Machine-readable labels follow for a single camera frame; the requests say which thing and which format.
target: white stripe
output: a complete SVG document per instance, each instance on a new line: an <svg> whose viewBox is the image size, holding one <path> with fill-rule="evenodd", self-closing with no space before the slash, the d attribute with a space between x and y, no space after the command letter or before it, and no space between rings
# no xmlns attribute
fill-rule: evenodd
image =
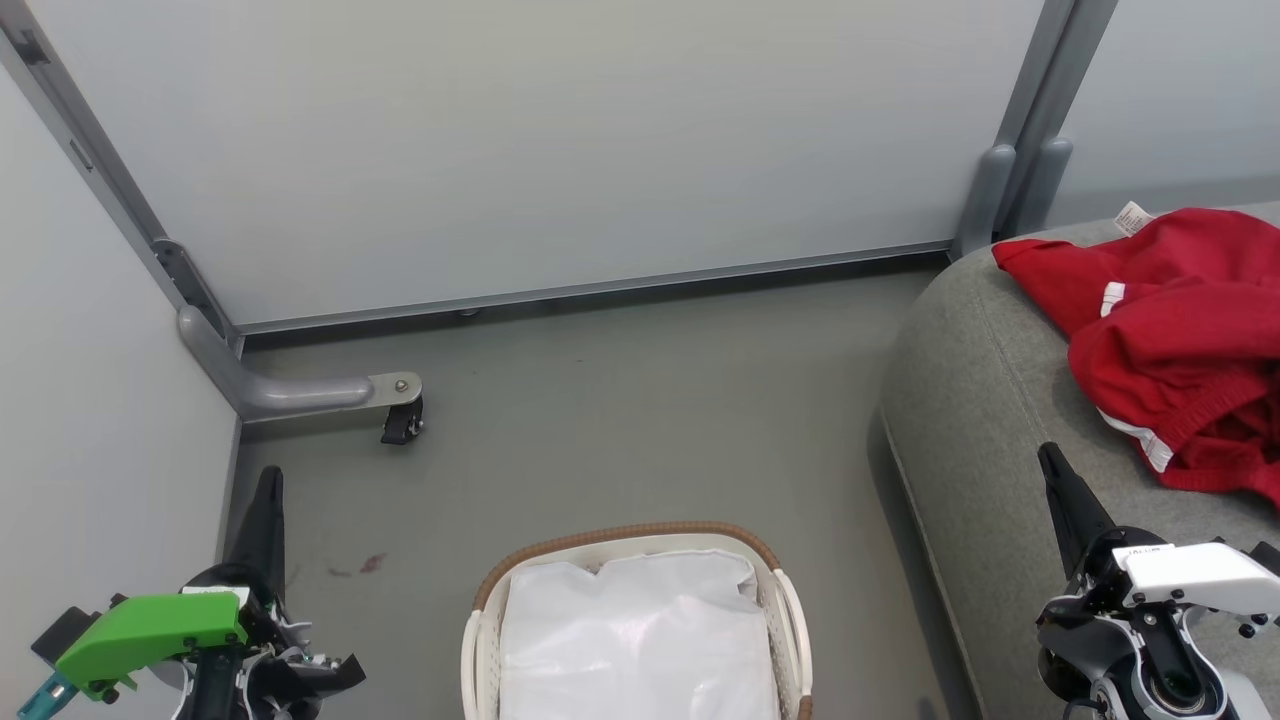
<svg viewBox="0 0 1280 720"><path fill-rule="evenodd" d="M1124 283L1107 283L1106 290L1102 291L1102 316L1110 315L1111 309L1121 300L1124 300Z"/></svg>
<svg viewBox="0 0 1280 720"><path fill-rule="evenodd" d="M1098 410L1102 419L1107 421L1108 425L1138 438L1142 443L1142 451L1147 455L1147 460L1151 461L1151 466L1156 469L1157 473L1164 473L1165 468L1169 466L1169 461L1174 459L1174 451L1170 450L1165 441L1156 437L1156 430L1151 428L1139 428L1138 425L1130 425L1124 420L1116 420L1111 415L1107 415L1102 410Z"/></svg>

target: floor stain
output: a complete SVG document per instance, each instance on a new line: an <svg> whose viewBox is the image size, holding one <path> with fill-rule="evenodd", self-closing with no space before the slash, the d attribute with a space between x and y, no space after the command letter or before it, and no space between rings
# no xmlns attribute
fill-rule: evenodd
<svg viewBox="0 0 1280 720"><path fill-rule="evenodd" d="M387 559L385 552L379 552L378 555L369 556L369 560L365 560L365 564L360 568L360 573L362 575L367 575L369 573L376 573L381 570L383 560L385 559Z"/></svg>
<svg viewBox="0 0 1280 720"><path fill-rule="evenodd" d="M293 570L289 571L289 577L284 579L284 589L289 589L289 585L292 585L301 574L302 574L302 565L294 565Z"/></svg>

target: basket handle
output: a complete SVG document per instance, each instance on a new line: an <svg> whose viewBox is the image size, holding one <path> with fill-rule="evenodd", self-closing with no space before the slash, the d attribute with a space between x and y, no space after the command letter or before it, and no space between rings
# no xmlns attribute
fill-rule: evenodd
<svg viewBox="0 0 1280 720"><path fill-rule="evenodd" d="M791 620L791 634L796 639L796 650L800 655L800 694L813 694L813 650L809 646L809 625L804 620L804 609L800 607L800 596L796 594L791 578L781 568L773 571L782 585L782 596L787 601L787 615Z"/></svg>
<svg viewBox="0 0 1280 720"><path fill-rule="evenodd" d="M472 610L462 632L462 717L480 720L476 700L476 641L480 634L480 611Z"/></svg>

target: laundry basket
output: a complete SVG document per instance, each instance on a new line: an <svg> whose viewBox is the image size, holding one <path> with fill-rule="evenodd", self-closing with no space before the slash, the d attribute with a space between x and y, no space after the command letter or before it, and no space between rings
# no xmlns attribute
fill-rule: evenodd
<svg viewBox="0 0 1280 720"><path fill-rule="evenodd" d="M466 720L498 720L502 618L517 568L570 562L596 571L604 562L682 550L723 550L755 566L756 601L769 628L782 720L809 720L813 712L813 657L809 630L791 579L773 552L751 533L727 523L657 523L596 530L538 543L507 556L476 593L462 635L462 712Z"/></svg>

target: metal frame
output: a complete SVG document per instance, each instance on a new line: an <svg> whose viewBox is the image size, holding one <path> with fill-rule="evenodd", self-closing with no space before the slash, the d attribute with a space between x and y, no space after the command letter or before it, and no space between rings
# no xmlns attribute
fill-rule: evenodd
<svg viewBox="0 0 1280 720"><path fill-rule="evenodd" d="M1046 0L996 143L969 188L951 259L1043 228L1071 158L1059 137L1117 0Z"/></svg>
<svg viewBox="0 0 1280 720"><path fill-rule="evenodd" d="M394 407L421 398L422 380L413 373L280 380L244 369L237 328L187 251L165 237L159 218L22 0L0 0L0 32L6 38L0 42L0 63L174 306L183 342L242 421Z"/></svg>
<svg viewBox="0 0 1280 720"><path fill-rule="evenodd" d="M717 268L713 270L691 270L687 273L669 273L666 275L652 275L652 277L631 278L623 281L608 281L608 282L586 283L586 284L577 284L568 287L553 287L548 290L508 292L502 295L488 295L483 297L467 297L462 300L442 300L438 302L420 302L415 305L374 307L370 310L353 310L349 313L333 313L330 315L311 315L305 318L289 318L285 320L244 323L243 325L238 325L237 331L246 337L268 336L273 333L288 333L293 331L329 328L334 325L351 325L351 324L370 323L379 320L397 320L402 318L438 315L442 313L468 311L477 307L500 307L504 305L520 305L525 302L538 302L541 300L566 300L571 297L586 297L591 295L604 295L611 292L663 288L663 287L682 286L689 283L699 283L705 281L765 275L769 273L783 273L790 270L808 270L817 268L827 268L832 265L844 265L850 263L882 260L888 258L927 255L927 254L946 251L947 247L950 246L951 241L943 240L943 241L922 242L918 245L905 245L897 247L855 250L852 252L819 255L817 258L797 258L795 260L777 260L772 263L758 263L753 265L733 265L730 268Z"/></svg>
<svg viewBox="0 0 1280 720"><path fill-rule="evenodd" d="M422 396L422 379L413 373L297 380L260 375L241 365L204 313L191 305L178 311L178 334L244 423L390 407Z"/></svg>
<svg viewBox="0 0 1280 720"><path fill-rule="evenodd" d="M1075 0L1018 138L1018 159L1000 205L1001 238L1043 229L1071 145L1059 138L1117 0Z"/></svg>

